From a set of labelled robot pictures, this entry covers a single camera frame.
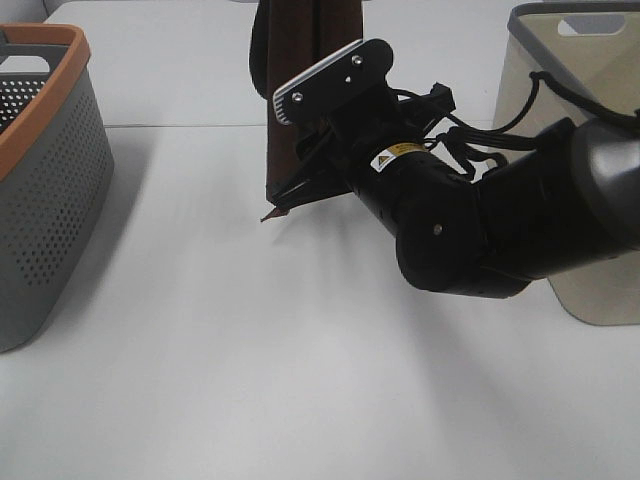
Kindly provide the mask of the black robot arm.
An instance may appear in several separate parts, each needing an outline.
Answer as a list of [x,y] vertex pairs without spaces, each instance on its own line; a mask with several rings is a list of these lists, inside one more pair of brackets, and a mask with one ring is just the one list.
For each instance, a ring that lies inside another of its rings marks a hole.
[[355,194],[391,233],[399,269],[435,293],[508,298],[531,282],[639,247],[639,119],[561,85],[590,119],[533,137],[451,116],[450,89],[377,84],[295,124],[276,212]]

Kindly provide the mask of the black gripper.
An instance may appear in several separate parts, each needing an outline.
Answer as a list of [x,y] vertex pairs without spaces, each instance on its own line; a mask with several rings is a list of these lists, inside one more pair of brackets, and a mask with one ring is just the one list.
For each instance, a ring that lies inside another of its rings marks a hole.
[[374,86],[327,116],[269,127],[268,200],[296,208],[353,190],[356,164],[389,142],[418,143],[424,131],[420,96],[399,100]]

